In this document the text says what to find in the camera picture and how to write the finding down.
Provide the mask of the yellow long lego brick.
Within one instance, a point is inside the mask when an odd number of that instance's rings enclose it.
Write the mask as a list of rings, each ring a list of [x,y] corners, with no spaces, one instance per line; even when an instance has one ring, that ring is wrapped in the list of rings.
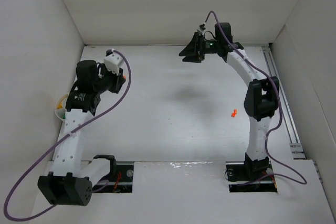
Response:
[[[66,106],[66,99],[63,99],[58,105],[57,105],[57,110],[58,109],[64,109]]]

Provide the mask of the small orange lego piece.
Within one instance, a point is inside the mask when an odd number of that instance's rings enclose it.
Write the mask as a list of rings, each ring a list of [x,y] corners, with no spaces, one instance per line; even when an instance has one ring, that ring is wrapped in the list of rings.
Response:
[[[237,115],[237,109],[234,109],[233,112],[232,112],[232,114],[231,114],[231,117],[234,118],[236,115]]]

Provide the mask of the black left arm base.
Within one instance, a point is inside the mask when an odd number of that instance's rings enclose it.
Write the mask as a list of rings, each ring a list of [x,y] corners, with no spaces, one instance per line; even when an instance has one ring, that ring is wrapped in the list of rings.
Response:
[[[107,174],[97,179],[97,182],[92,182],[94,193],[132,193],[134,162],[117,161],[113,155],[96,155],[89,163],[96,163],[97,160],[109,161],[108,169],[103,168],[103,171],[108,171]]]

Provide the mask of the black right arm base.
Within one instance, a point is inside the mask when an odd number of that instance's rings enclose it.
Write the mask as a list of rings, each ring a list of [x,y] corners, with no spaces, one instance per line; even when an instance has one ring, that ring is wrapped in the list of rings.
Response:
[[[265,168],[248,173],[242,162],[226,163],[225,179],[229,182],[230,193],[277,193],[275,178],[267,176],[272,173],[269,163]]]

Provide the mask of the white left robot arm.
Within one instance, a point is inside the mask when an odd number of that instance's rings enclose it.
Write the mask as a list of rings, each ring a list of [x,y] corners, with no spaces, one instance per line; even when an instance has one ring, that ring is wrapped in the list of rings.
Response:
[[[84,60],[77,63],[76,77],[65,105],[65,140],[59,145],[50,172],[40,176],[38,188],[51,205],[86,206],[93,187],[105,176],[116,174],[113,155],[96,155],[81,167],[85,138],[82,128],[94,119],[100,96],[119,93],[125,83],[120,56],[108,56],[103,63]]]

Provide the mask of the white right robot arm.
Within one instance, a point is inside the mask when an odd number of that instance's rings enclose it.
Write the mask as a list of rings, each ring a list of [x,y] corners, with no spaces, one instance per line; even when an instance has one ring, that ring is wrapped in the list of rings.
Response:
[[[270,167],[265,141],[271,119],[278,109],[275,92],[279,89],[279,80],[273,77],[269,81],[251,66],[243,46],[233,42],[229,23],[215,25],[214,39],[206,39],[206,32],[205,25],[200,25],[179,55],[183,62],[200,63],[206,54],[217,54],[243,79],[247,86],[244,109],[249,116],[249,143],[244,162],[228,164],[226,175],[230,182],[255,180]]]

